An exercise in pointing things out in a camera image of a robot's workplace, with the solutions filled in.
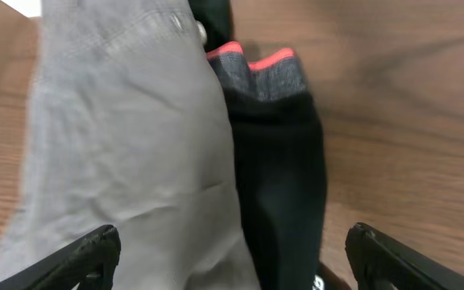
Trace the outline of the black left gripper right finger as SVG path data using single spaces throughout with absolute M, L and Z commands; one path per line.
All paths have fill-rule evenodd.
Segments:
M 464 290 L 464 275 L 365 223 L 348 231 L 346 255 L 358 290 Z

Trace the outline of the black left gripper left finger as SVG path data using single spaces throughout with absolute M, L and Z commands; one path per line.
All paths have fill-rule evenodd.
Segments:
M 0 290 L 111 290 L 121 241 L 116 227 L 100 226 L 0 282 Z

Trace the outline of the grey cargo shorts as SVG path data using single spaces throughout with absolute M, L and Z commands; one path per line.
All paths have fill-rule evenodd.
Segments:
M 256 289 L 222 87 L 186 0 L 53 0 L 0 281 L 105 225 L 117 289 Z

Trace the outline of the black garment with red waistband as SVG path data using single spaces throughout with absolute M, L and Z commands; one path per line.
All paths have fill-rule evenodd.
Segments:
M 226 99 L 242 228 L 264 289 L 344 289 L 319 260 L 327 196 L 321 121 L 295 52 L 250 62 L 228 0 L 189 0 Z

